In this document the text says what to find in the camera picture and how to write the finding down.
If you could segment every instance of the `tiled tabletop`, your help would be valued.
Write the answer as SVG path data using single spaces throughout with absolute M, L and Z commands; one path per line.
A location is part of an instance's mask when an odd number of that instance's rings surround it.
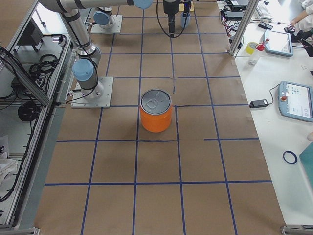
M 66 107 L 35 226 L 45 235 L 280 234 L 217 3 L 195 2 L 177 39 L 162 34 L 155 10 L 114 7 L 121 34 L 92 36 L 103 53 L 99 75 L 114 76 L 112 106 Z M 140 123 L 138 103 L 151 88 L 174 106 L 158 134 Z

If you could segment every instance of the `bottle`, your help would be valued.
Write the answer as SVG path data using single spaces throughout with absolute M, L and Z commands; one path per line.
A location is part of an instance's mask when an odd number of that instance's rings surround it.
M 252 53 L 252 55 L 250 56 L 250 58 L 249 58 L 249 62 L 248 63 L 250 65 L 255 65 L 258 62 L 258 60 L 260 59 L 260 56 L 262 55 L 262 51 L 265 50 L 264 44 L 267 43 L 267 42 L 268 42 L 268 39 L 266 39 L 265 42 L 261 42 L 261 43 L 259 43 L 259 44 L 257 44 L 255 46 L 255 50 Z

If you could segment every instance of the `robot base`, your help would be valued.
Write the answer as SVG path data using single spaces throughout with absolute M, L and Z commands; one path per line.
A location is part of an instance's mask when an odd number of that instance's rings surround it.
M 103 95 L 97 99 L 87 100 L 85 98 L 81 98 L 83 95 L 79 93 L 75 93 L 73 99 L 79 98 L 79 100 L 75 100 L 71 103 L 72 108 L 109 108 L 111 103 L 111 95 L 113 88 L 113 77 L 99 77 L 99 82 L 102 83 L 104 90 Z M 75 89 L 80 89 L 80 85 L 77 83 Z
M 115 17 L 115 25 L 112 28 L 101 28 L 99 25 L 95 24 L 91 28 L 91 34 L 111 34 L 111 33 L 120 33 L 122 28 L 122 15 L 117 15 Z

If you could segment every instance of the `keyboard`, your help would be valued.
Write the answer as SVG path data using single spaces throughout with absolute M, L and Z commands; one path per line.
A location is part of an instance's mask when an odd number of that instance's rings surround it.
M 259 1 L 258 5 L 256 6 L 255 13 L 257 17 L 262 21 L 272 21 L 273 17 L 269 13 L 269 11 L 266 8 L 266 5 L 263 1 Z

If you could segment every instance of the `can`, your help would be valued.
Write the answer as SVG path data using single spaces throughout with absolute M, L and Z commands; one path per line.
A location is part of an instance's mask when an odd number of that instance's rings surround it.
M 172 121 L 172 100 L 160 89 L 146 91 L 140 99 L 140 119 L 142 126 L 150 132 L 165 131 Z

